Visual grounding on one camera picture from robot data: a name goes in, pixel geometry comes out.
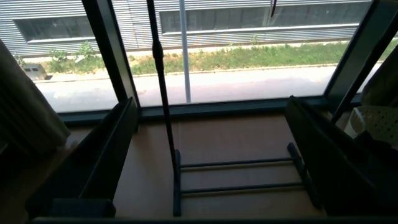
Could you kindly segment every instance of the black metal rack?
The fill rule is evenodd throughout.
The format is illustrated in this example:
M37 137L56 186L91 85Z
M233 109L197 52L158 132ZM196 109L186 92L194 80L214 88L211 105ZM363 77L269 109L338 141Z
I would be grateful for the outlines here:
M167 89L164 77L164 63L163 63L163 48L162 44L159 40L159 35L157 31L157 23L156 23L156 14L155 14L155 6L153 0L147 0L147 7L149 13L150 20L150 28L152 31L152 54L155 60L156 70L159 78L159 86L160 86L160 94L162 96L162 104L163 104L163 112L165 118L165 124L167 129L167 137L169 140L169 149L170 155L172 158L173 172L174 172L174 205L173 205L173 215L175 217L181 216L181 199L184 194L197 194L197 193L208 193L208 192L224 192L224 191L233 191L233 190L253 190L253 189L269 189L276 187L296 187L296 186L304 186L305 190L308 192L310 196L310 200L314 207L321 208L321 203L319 202L317 193L315 192L315 188L312 184L310 177L307 174L307 170L299 156L295 146L293 143L289 143L287 149L291 155L288 158L276 158L276 159L261 159L261 160L251 160L251 161L232 161L232 162L213 162L213 163L202 163L202 164L184 164L181 165L181 155L178 150L175 149L174 140L173 140L173 132L172 125L170 122L170 111L169 111L169 102L167 99ZM239 186L239 187L219 187L219 188L210 188L210 189L190 189L190 190L182 190L181 189L181 173L184 168L192 168L192 167L210 167L210 166L230 166L230 165L238 165L238 164L258 164L258 163L266 163L266 162L285 162L285 161L293 161L294 165L298 173L300 174L300 178L302 182L291 182L285 184L264 184L264 185L247 185L247 186Z

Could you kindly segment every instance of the building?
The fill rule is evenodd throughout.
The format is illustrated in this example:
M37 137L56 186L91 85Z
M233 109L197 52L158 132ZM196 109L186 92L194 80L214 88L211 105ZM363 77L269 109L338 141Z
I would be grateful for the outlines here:
M185 0L188 46L303 42L350 38L371 0ZM113 0L124 46L152 45L145 0ZM179 0L156 0L160 40L181 47ZM97 50L81 0L1 0L0 38L25 57L51 48L76 52L84 41Z

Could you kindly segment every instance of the brown floor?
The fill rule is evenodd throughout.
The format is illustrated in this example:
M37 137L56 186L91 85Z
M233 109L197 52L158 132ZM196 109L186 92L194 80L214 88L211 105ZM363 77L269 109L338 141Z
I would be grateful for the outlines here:
M283 116L208 119L173 124L182 164L289 157L293 137ZM173 218L173 177L163 124L141 126L132 139L114 204L117 217ZM184 172L182 189L300 181L291 163L245 169ZM303 188L189 197L183 218L295 218L324 216Z

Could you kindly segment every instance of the curb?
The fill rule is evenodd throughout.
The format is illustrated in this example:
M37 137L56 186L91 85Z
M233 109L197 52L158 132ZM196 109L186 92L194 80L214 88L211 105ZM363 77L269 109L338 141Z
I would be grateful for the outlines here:
M190 72L190 74L214 74L216 72L242 72L242 71L254 71L254 70L275 70L275 69L287 69L287 68L316 68L316 67L330 67L336 66L337 63L329 63L329 64L318 64L318 65L288 65L288 66L275 66L275 67L257 67L257 68L234 68L234 69L224 69L224 70L213 70L213 71L194 71ZM165 75L184 75L184 72L170 72L165 73ZM152 74L144 74L144 75L133 75L133 78L142 78L142 77L154 77L157 76L157 73ZM78 82L78 81L90 81L90 80L107 80L109 77L104 78L82 78L75 80L59 80L59 81L51 81L51 80L34 80L34 83L57 83L57 82Z

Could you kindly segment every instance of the utility box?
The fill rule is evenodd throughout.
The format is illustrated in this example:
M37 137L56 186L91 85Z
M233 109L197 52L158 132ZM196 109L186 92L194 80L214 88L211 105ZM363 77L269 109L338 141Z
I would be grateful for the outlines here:
M23 69L31 80L45 80L47 77L47 73L41 64L25 65Z

